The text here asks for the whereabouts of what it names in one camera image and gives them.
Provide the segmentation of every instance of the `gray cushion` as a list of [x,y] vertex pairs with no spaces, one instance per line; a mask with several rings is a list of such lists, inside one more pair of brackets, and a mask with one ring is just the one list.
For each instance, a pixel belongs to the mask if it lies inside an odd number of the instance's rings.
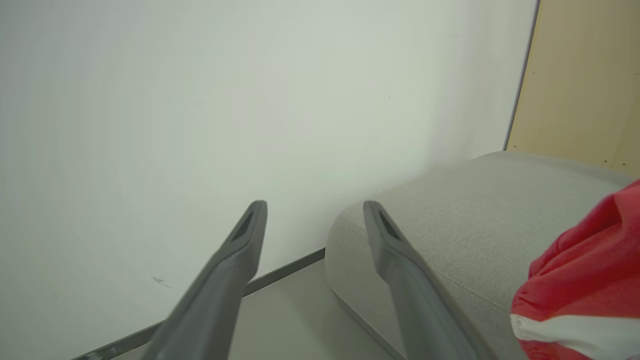
[[[598,201],[631,183],[570,160],[494,152],[377,196],[501,359],[526,359],[509,322],[529,264]],[[406,357],[387,285],[377,276],[362,204],[343,211],[326,246],[338,295]]]

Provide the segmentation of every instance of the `wooden cabinet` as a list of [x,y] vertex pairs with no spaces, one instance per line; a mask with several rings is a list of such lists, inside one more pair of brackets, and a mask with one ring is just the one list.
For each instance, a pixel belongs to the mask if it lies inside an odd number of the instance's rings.
[[507,150],[640,177],[640,1],[542,0]]

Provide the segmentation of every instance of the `fabric upholstery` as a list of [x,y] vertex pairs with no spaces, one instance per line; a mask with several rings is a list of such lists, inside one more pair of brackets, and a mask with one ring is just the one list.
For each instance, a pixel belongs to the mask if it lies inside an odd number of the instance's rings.
[[[526,359],[509,310],[529,264],[608,193],[632,179],[574,161],[494,152],[434,170],[373,198],[439,276],[501,359]],[[377,276],[362,203],[333,224],[326,278],[363,321],[406,356],[387,285]]]

